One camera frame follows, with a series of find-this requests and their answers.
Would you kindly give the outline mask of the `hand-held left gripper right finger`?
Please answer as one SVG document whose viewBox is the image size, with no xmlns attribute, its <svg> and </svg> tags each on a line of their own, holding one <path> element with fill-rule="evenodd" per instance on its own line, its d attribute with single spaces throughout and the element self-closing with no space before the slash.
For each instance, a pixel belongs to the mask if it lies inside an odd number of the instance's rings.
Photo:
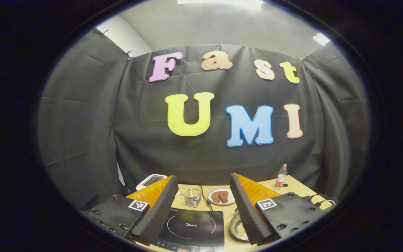
<svg viewBox="0 0 403 252">
<path fill-rule="evenodd" d="M 250 244 L 263 245 L 291 236 L 326 214 L 306 197 L 279 194 L 237 173 L 230 189 Z"/>
</svg>

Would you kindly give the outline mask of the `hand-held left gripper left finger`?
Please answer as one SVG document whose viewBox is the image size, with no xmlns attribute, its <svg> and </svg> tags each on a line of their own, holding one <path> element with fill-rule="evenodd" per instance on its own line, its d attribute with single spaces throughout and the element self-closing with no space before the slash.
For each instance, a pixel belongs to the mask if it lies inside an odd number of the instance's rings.
<svg viewBox="0 0 403 252">
<path fill-rule="evenodd" d="M 150 245 L 158 239 L 178 190 L 178 179 L 171 175 L 128 196 L 112 195 L 83 213 L 123 239 Z"/>
</svg>

